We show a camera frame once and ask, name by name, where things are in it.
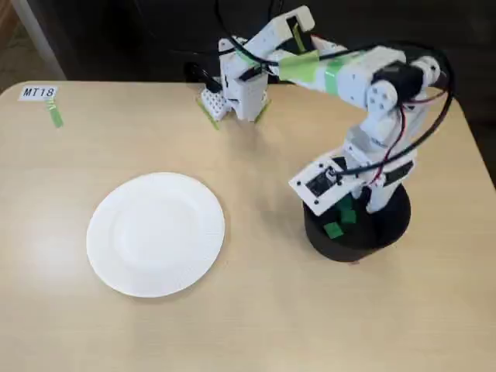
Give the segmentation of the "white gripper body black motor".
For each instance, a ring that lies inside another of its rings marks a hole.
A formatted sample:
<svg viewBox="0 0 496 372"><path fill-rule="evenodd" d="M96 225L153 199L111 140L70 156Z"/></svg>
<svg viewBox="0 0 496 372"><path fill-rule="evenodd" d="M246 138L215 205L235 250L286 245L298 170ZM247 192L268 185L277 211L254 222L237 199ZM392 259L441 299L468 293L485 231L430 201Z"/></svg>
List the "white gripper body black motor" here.
<svg viewBox="0 0 496 372"><path fill-rule="evenodd" d="M415 167L417 151L391 161L397 153L396 146L388 155L388 148L365 143L344 143L342 156L350 174L342 176L342 186L347 191L361 190L368 186L372 190L395 190Z"/></svg>

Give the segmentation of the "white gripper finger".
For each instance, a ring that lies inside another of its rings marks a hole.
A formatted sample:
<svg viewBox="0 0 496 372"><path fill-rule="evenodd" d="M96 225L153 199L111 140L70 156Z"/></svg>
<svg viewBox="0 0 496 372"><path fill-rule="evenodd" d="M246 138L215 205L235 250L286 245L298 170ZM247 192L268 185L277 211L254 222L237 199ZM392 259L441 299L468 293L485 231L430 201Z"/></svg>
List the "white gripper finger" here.
<svg viewBox="0 0 496 372"><path fill-rule="evenodd" d="M370 199L366 206L367 212L369 214L373 214L383 209L390 201L395 190L396 187L372 188L370 193Z"/></svg>

